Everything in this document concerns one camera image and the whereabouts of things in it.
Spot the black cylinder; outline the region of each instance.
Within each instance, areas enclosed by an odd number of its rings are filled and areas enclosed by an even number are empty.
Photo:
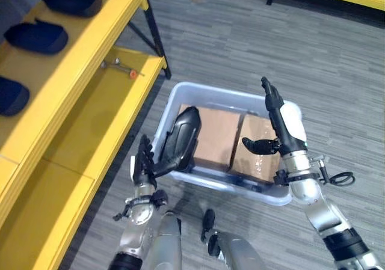
[[[117,253],[108,270],[140,270],[143,261],[127,253]]]
[[[354,228],[327,236],[324,242],[335,261],[350,259],[369,251]]]

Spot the navy blue object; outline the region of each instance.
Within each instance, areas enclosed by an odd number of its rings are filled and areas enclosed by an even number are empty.
[[[43,0],[55,11],[75,16],[91,17],[99,12],[102,0]]]
[[[0,76],[0,115],[16,115],[28,99],[29,91],[21,83]]]
[[[62,26],[35,21],[12,26],[5,32],[5,39],[15,47],[46,55],[56,54],[66,46],[68,34]]]

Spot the robotic hand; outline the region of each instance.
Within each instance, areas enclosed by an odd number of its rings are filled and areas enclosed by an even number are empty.
[[[123,217],[128,221],[109,270],[140,270],[150,250],[149,270],[181,269],[180,220],[172,212],[161,213],[168,198],[165,191],[156,190],[156,178],[189,167],[200,126],[197,108],[190,107],[181,113],[167,135],[157,164],[150,140],[145,135],[141,137],[137,154],[131,156],[135,195],[127,198],[123,212],[113,217],[115,221]]]
[[[262,78],[262,86],[277,138],[259,141],[244,138],[242,142],[249,151],[258,155],[280,153],[285,169],[276,173],[274,181],[278,185],[289,186],[294,200],[303,205],[307,218],[334,257],[338,270],[383,270],[380,261],[337,206],[322,195],[319,173],[313,170],[313,166],[316,164],[319,167],[323,176],[320,180],[324,184],[351,185],[355,181],[353,174],[345,172],[329,178],[323,158],[308,157],[300,114],[289,103],[283,102],[277,89],[265,77]]]

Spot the gray carpet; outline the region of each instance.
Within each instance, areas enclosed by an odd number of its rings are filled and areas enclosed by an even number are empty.
[[[125,222],[111,217],[133,194],[129,155],[142,133],[153,137],[171,89],[181,81],[263,94],[266,75],[304,115],[311,153],[328,171],[355,172],[352,187],[324,187],[384,261],[384,30],[365,14],[307,2],[150,0],[173,77],[160,77],[90,206],[60,269],[106,269]],[[134,21],[145,28],[141,13]],[[131,32],[118,44],[145,49]],[[298,204],[273,207],[174,181],[159,180],[182,218],[183,270],[225,269],[199,240],[206,203],[217,226],[247,238],[268,269],[334,269],[331,255]]]

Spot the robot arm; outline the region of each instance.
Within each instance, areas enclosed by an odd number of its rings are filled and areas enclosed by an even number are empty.
[[[274,181],[278,185],[289,186],[294,200],[303,205],[307,218],[333,256],[338,270],[384,270],[338,207],[322,195],[319,174],[312,169],[314,163],[318,164],[325,183],[330,178],[323,160],[314,161],[307,155],[306,134],[300,114],[290,104],[283,103],[277,89],[265,77],[262,78],[262,86],[277,139],[251,141],[244,138],[242,142],[255,154],[280,153],[285,170],[278,171]],[[339,177],[345,179],[338,182],[335,177],[331,178],[334,184],[347,179],[352,181],[344,185],[354,183],[352,173],[342,173]]]

